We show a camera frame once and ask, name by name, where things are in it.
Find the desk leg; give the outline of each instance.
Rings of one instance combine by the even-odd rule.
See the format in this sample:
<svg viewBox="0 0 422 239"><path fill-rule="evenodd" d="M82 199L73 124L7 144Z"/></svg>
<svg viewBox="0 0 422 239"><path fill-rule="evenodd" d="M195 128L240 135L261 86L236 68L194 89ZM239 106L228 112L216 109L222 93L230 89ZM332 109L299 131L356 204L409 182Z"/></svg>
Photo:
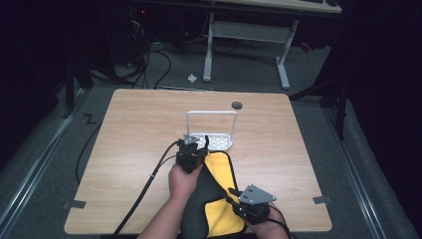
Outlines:
<svg viewBox="0 0 422 239"><path fill-rule="evenodd" d="M208 48L207 55L205 56L204 66L204 82L211 81L211 70L212 70L212 39L214 34L214 13L210 13L210 23L208 26Z"/></svg>
<svg viewBox="0 0 422 239"><path fill-rule="evenodd" d="M277 68L279 70L279 76L280 81L282 82L282 88L285 90L288 90L290 88L288 75L286 74L286 68L285 68L285 60L286 56L288 55L289 48L292 45L293 38L295 37L296 29L298 28L299 20L295 20L292 23L290 32L288 34L286 43L285 43L285 49L283 50L283 54L281 57L276 58Z"/></svg>

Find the white desk frame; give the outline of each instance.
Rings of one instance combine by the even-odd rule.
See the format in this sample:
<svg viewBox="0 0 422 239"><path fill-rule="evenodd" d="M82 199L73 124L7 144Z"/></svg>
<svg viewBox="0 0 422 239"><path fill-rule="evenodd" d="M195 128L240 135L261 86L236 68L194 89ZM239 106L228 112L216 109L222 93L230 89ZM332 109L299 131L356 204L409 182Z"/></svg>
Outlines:
<svg viewBox="0 0 422 239"><path fill-rule="evenodd" d="M295 20L290 28L273 27L265 25L254 25L236 22L215 21L214 13L210 14L208 30L208 48L205 56L204 82L211 81L212 71L212 42L214 37L235 38L242 40L253 40L262 42L282 43L283 51L280 57L276 57L276 64L279 70L280 81L285 90L290 88L289 79L286 74L285 60L289 48L295 37L299 20Z"/></svg>

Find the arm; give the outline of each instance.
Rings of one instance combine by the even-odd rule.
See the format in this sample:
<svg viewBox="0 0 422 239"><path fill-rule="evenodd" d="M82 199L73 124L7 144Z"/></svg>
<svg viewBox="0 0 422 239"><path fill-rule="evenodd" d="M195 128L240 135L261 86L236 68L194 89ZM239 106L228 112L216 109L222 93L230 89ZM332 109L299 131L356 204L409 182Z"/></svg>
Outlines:
<svg viewBox="0 0 422 239"><path fill-rule="evenodd" d="M276 205L270 202L270 206L270 214L268 215L268 218L286 223L283 215L275 209L277 208ZM285 229L277 223L271 221L266 221L257 225L251 225L247 221L245 223L255 232L259 239L289 239Z"/></svg>
<svg viewBox="0 0 422 239"><path fill-rule="evenodd" d="M184 208L196 188L196 181L201 168L202 164L188 174L179 165L173 165L168 173L170 198L155 214L137 239L177 237Z"/></svg>

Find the tape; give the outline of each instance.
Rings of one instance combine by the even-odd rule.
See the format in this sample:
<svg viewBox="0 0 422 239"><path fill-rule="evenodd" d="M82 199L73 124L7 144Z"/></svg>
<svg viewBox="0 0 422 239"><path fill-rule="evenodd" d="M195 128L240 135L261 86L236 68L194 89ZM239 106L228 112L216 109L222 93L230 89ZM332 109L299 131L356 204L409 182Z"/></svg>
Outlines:
<svg viewBox="0 0 422 239"><path fill-rule="evenodd" d="M319 196L319 197L314 197L314 203L315 204L324 203L325 205L327 205L327 204L332 203L332 200L330 197Z"/></svg>
<svg viewBox="0 0 422 239"><path fill-rule="evenodd" d="M78 200L65 200L65 202L63 203L62 207L63 208L84 208L85 207L86 201L78 201Z"/></svg>

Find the gray floor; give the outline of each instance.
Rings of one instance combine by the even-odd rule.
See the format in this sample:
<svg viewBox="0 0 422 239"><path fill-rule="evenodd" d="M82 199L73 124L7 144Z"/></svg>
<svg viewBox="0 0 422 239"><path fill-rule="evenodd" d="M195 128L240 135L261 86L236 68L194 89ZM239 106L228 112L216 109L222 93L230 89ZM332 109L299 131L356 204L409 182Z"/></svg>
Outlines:
<svg viewBox="0 0 422 239"><path fill-rule="evenodd" d="M313 84L329 53L329 48L317 49L310 53L292 48L286 60L291 88L285 91L281 88L274 62L275 56L272 56L277 53L280 46L266 45L259 49L264 50L265 54L258 54L256 49L246 45L238 46L232 51L232 46L217 44L213 79L210 83L203 83L201 80L205 54L205 49L201 46L191 45L191 48L186 48L184 51L168 47L161 51L170 58L171 68L158 88L292 95ZM159 50L164 47L157 44L153 49ZM162 55L150 54L150 63L146 70L150 89L168 66L169 62ZM127 71L121 67L117 69L120 74ZM198 77L198 80L190 83L187 80L190 74ZM41 155L48 149L46 146L56 135L57 130L63 125L67 126L63 135L57 135L56 148L51 156L45 159L48 166L44 172L42 171L43 174L40 174L40 180L34 181L35 190L30 191L27 202L22 202L23 205L26 203L25 207L22 211L16 211L19 217L16 221L11 221L13 227L3 235L8 234L9 238L99 238L96 235L67 235L63 227L69 209L63 208L62 204L64 200L73 199L75 196L78 189L75 178L77 160L81 155L79 172L82 174L95 139L90 140L87 149L81 153L84 144L102 121L112 92L117 88L123 86L97 81L90 92L80 94L79 107L67 120L62 119L65 112L64 94L59 93L59 105L34 129L0 174L0 209L6 211L34 163L44 160ZM141 78L136 88L146 88L146 82L142 83ZM322 194L332 200L332 203L327 205L332 229L319 233L296 232L297 238L418 238L380 171L351 105L347 105L345 141L339 141L333 133L331 110L321 109L317 98L305 98L292 102L292 105ZM87 123L87 115L93 116L94 124ZM348 157L352 163L352 171L358 175L357 184L356 178L353 180L353 175L350 175L350 165L344 160ZM369 198L369 204L362 204L359 185ZM368 210L365 205L370 205L369 210L375 212L375 228L369 225L373 223L371 218L368 219L362 212ZM4 228L4 219L3 217L1 229Z"/></svg>

